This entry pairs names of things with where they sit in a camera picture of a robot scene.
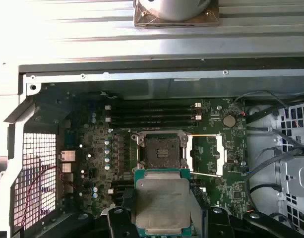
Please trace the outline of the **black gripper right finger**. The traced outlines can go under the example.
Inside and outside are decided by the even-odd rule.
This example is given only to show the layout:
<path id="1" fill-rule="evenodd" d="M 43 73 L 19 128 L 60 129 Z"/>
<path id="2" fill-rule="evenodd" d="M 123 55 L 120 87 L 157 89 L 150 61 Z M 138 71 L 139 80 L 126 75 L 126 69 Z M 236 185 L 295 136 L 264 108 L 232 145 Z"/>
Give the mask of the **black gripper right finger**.
<path id="1" fill-rule="evenodd" d="M 304 238 L 298 231 L 261 212 L 246 212 L 239 219 L 213 207 L 203 214 L 204 238 Z"/>

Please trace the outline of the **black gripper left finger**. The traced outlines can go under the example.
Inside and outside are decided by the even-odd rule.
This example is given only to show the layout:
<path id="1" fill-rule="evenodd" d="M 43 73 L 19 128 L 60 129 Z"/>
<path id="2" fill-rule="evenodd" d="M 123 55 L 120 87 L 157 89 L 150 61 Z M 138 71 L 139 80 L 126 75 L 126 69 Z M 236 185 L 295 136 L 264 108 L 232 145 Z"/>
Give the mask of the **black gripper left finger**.
<path id="1" fill-rule="evenodd" d="M 68 238 L 138 238 L 132 222 L 136 198 L 124 198 L 120 207 L 107 209 L 98 218 L 86 219 L 83 225 L 70 225 Z"/>

